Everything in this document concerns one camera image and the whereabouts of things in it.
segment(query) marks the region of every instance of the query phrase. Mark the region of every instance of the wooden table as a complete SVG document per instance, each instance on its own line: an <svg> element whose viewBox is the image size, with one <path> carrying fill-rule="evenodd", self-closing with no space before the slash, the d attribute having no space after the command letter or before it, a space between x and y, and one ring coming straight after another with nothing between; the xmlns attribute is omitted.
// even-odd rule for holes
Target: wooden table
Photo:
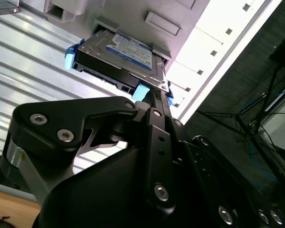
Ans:
<svg viewBox="0 0 285 228"><path fill-rule="evenodd" d="M0 192L0 219L10 217L6 221L13 226L31 228L39 212L37 203Z"/></svg>

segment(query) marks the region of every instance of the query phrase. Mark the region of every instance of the silver screw head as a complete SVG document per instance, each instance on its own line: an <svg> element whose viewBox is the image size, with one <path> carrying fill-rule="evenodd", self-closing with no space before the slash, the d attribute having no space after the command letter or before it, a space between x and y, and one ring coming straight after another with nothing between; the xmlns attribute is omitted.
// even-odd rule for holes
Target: silver screw head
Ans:
<svg viewBox="0 0 285 228"><path fill-rule="evenodd" d="M46 124L48 121L48 119L43 114L38 114L38 113L31 115L29 119L33 124L37 125Z"/></svg>
<svg viewBox="0 0 285 228"><path fill-rule="evenodd" d="M154 110L154 114L157 116L161 116L162 114L159 111Z"/></svg>
<svg viewBox="0 0 285 228"><path fill-rule="evenodd" d="M223 208L222 206L218 207L218 212L220 217L226 222L228 225L231 225L233 223L232 216L229 214L229 212Z"/></svg>
<svg viewBox="0 0 285 228"><path fill-rule="evenodd" d="M126 102L125 103L125 106L127 106L128 108L134 108L133 104L129 103L129 102Z"/></svg>
<svg viewBox="0 0 285 228"><path fill-rule="evenodd" d="M68 129L61 129L57 132L57 137L61 141L69 143L74 139L74 134L71 131L69 131Z"/></svg>
<svg viewBox="0 0 285 228"><path fill-rule="evenodd" d="M161 201L167 201L169 199L169 193L166 188L160 184L155 185L154 188L155 195Z"/></svg>
<svg viewBox="0 0 285 228"><path fill-rule="evenodd" d="M282 225L282 220L280 219L280 217L274 212L274 211L270 211L271 216L273 217L273 219L279 224Z"/></svg>
<svg viewBox="0 0 285 228"><path fill-rule="evenodd" d="M269 224L269 219L265 215L265 213L262 210L258 210L258 214L260 215L261 219L266 223Z"/></svg>
<svg viewBox="0 0 285 228"><path fill-rule="evenodd" d="M179 120L175 120L174 122L176 123L176 125L178 125L179 127L181 127L182 124L181 124L181 122L180 122Z"/></svg>

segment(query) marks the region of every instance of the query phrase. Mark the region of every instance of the hard drive label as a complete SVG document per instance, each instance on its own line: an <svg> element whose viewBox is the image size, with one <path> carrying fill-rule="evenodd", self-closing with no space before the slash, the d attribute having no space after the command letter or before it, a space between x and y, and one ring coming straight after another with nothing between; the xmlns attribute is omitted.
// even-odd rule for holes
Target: hard drive label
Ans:
<svg viewBox="0 0 285 228"><path fill-rule="evenodd" d="M105 48L108 51L144 69L152 70L152 50L150 47L121 34L116 34L112 41L115 45L107 45Z"/></svg>

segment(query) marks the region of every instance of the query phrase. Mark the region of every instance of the hard drive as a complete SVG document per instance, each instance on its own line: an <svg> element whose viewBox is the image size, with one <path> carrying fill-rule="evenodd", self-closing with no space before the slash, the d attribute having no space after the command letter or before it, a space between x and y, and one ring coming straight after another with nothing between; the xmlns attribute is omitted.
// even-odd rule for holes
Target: hard drive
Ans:
<svg viewBox="0 0 285 228"><path fill-rule="evenodd" d="M131 89L135 89L141 80L165 92L169 91L164 58L153 53L149 46L121 32L102 29L83 43L78 51L75 64L80 66L75 65L75 69L88 71L107 81L112 77L111 83L118 88L117 82L130 87L129 90L123 87L125 92L131 93Z"/></svg>

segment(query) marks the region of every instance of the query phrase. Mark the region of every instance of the blue drive bracket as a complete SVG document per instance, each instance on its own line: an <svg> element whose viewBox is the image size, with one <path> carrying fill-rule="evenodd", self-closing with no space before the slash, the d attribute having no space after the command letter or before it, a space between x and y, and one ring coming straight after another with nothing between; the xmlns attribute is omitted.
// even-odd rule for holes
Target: blue drive bracket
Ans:
<svg viewBox="0 0 285 228"><path fill-rule="evenodd" d="M76 57L76 54L78 52L78 48L80 47L80 45L82 45L85 42L85 39L82 39L79 44L74 44L72 46L70 46L67 50L66 50L66 54L65 54L65 69L70 70L73 68L73 63L74 63L74 59Z"/></svg>
<svg viewBox="0 0 285 228"><path fill-rule="evenodd" d="M167 97L168 97L169 106L171 106L174 97L172 91L170 90L170 82L168 82L168 86L169 86L169 93L167 94ZM135 101L142 101L149 91L150 88L148 86L139 83L132 96L132 99L134 99Z"/></svg>

